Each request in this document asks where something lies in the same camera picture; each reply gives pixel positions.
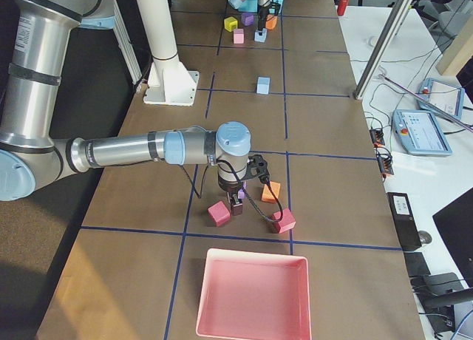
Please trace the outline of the light blue block group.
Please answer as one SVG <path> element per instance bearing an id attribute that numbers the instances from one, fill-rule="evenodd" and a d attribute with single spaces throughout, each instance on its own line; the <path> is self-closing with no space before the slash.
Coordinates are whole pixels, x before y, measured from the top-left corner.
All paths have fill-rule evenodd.
<path id="1" fill-rule="evenodd" d="M 258 77 L 256 83 L 256 93 L 260 95 L 268 95 L 270 91 L 270 78 Z"/>
<path id="2" fill-rule="evenodd" d="M 254 41 L 259 42 L 259 43 L 265 43 L 266 38 L 267 38 L 267 29 L 263 28 L 262 30 L 256 30 L 254 32 Z"/>

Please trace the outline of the orange foam block left group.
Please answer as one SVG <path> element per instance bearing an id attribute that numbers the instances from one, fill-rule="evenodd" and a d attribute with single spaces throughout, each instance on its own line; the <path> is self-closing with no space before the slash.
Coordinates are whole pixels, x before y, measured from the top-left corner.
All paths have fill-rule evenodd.
<path id="1" fill-rule="evenodd" d="M 267 30 L 274 30 L 278 22 L 278 16 L 268 16 L 265 22 L 265 28 Z"/>

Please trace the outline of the orange foam block group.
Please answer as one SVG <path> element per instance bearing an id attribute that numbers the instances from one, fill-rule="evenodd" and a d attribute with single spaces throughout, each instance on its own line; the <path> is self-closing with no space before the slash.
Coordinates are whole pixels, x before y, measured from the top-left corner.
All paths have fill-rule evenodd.
<path id="1" fill-rule="evenodd" d="M 268 16 L 265 22 L 265 28 L 267 30 L 274 30 L 278 22 L 278 16 Z"/>
<path id="2" fill-rule="evenodd" d="M 261 201 L 264 203 L 276 203 L 276 200 L 279 198 L 280 188 L 280 183 L 270 181 L 270 186 L 265 185 L 262 190 Z"/>

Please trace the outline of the purple foam block right group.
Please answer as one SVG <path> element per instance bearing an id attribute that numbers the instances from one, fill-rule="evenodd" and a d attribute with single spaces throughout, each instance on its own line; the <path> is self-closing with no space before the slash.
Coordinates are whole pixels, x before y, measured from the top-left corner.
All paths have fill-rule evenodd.
<path id="1" fill-rule="evenodd" d="M 243 182 L 243 187 L 238 191 L 238 198 L 240 200 L 244 200 L 245 199 L 245 192 L 244 192 L 244 189 L 246 188 L 246 182 L 244 181 Z"/>

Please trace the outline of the purple foam block group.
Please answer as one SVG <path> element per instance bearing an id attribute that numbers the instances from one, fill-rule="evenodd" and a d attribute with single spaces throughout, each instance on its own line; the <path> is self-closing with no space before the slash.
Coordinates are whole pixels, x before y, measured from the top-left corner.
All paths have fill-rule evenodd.
<path id="1" fill-rule="evenodd" d="M 247 26 L 251 26 L 254 22 L 254 14 L 253 13 L 242 13 L 241 14 L 241 22 L 242 22 L 242 25 L 247 27 Z"/>
<path id="2" fill-rule="evenodd" d="M 246 188 L 246 182 L 244 181 L 243 182 L 243 187 L 238 191 L 238 198 L 240 200 L 244 200 L 245 199 L 245 192 L 244 192 L 244 189 Z"/>

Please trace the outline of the crimson foam block near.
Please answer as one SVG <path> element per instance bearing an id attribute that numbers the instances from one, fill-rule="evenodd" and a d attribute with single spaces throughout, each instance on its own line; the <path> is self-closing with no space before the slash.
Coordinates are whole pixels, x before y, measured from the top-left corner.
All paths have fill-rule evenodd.
<path id="1" fill-rule="evenodd" d="M 230 211 L 222 200 L 207 208 L 208 215 L 216 227 L 226 224 L 230 219 Z"/>

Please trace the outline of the crimson foam block far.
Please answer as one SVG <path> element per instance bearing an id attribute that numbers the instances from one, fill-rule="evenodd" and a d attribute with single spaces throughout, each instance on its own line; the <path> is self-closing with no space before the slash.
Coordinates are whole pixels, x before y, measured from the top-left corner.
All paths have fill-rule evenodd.
<path id="1" fill-rule="evenodd" d="M 278 234 L 289 231 L 296 225 L 296 219 L 289 208 L 275 212 L 271 219 L 273 220 L 273 229 Z"/>

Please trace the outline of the orange black connector strip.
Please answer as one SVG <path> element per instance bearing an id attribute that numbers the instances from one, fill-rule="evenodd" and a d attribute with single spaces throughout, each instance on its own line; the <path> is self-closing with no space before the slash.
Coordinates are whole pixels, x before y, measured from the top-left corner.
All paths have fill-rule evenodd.
<path id="1" fill-rule="evenodd" d="M 385 146 L 384 132 L 381 128 L 370 129 L 370 137 L 375 151 L 375 157 L 378 162 L 383 180 L 394 175 L 392 168 L 392 154 Z"/>

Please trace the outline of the black computer mouse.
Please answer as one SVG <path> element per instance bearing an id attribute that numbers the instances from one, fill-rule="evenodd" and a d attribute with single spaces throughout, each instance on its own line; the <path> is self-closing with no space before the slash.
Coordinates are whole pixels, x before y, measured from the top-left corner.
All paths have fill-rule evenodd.
<path id="1" fill-rule="evenodd" d="M 419 231 L 418 237 L 422 245 L 428 245 L 432 242 L 432 236 L 427 231 Z"/>

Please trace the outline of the near teach pendant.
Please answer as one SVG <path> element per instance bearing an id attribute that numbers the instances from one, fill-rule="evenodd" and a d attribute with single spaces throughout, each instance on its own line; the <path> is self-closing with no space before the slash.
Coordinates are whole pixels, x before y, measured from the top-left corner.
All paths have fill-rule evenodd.
<path id="1" fill-rule="evenodd" d="M 426 110 L 396 109 L 392 124 L 404 150 L 415 156 L 452 155 L 452 149 L 433 113 Z"/>

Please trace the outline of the teach pendant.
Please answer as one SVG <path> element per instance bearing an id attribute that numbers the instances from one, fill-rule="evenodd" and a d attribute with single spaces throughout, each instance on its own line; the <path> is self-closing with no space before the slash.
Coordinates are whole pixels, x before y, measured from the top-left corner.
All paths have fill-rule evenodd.
<path id="1" fill-rule="evenodd" d="M 444 83 L 434 78 L 426 78 L 419 86 L 418 94 L 431 105 L 461 119 L 465 89 Z"/>
<path id="2" fill-rule="evenodd" d="M 433 113 L 426 110 L 396 109 L 392 124 L 404 150 L 415 156 L 452 155 L 452 149 Z"/>

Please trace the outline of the far teach pendant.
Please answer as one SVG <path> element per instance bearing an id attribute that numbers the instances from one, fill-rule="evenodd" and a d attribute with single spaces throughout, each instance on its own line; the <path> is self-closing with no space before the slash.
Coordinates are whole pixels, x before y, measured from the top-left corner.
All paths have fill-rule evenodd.
<path id="1" fill-rule="evenodd" d="M 465 89 L 444 83 L 434 78 L 426 78 L 419 86 L 418 94 L 431 105 L 461 119 Z"/>

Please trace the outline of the black monitor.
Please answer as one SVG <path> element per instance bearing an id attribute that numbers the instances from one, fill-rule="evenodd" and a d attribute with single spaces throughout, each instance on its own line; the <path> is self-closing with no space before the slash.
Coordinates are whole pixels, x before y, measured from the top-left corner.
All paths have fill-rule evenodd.
<path id="1" fill-rule="evenodd" d="M 458 270 L 472 285 L 472 197 L 464 194 L 433 215 Z"/>

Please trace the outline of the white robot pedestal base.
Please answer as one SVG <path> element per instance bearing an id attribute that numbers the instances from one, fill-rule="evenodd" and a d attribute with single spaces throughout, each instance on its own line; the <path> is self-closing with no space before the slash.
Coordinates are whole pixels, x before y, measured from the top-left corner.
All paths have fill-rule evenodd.
<path id="1" fill-rule="evenodd" d="M 154 105 L 192 106 L 200 74 L 187 70 L 180 61 L 168 0 L 136 1 L 152 55 L 143 101 Z"/>

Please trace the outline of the aluminium frame post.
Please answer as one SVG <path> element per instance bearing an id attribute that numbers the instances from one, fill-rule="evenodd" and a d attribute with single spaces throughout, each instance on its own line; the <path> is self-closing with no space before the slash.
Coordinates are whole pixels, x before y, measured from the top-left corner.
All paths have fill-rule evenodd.
<path id="1" fill-rule="evenodd" d="M 409 6 L 411 5 L 412 1 L 413 0 L 397 0 L 391 9 L 391 12 L 383 27 L 383 30 L 381 31 L 381 34 L 378 37 L 367 65 L 365 66 L 361 78 L 353 92 L 353 97 L 356 100 L 361 100 L 363 98 L 364 93 L 366 92 L 367 87 L 375 74 L 375 71 L 381 64 L 381 60 L 385 51 L 387 50 L 387 47 L 393 40 L 395 34 L 399 30 L 399 27 L 406 18 L 407 13 L 409 12 Z"/>

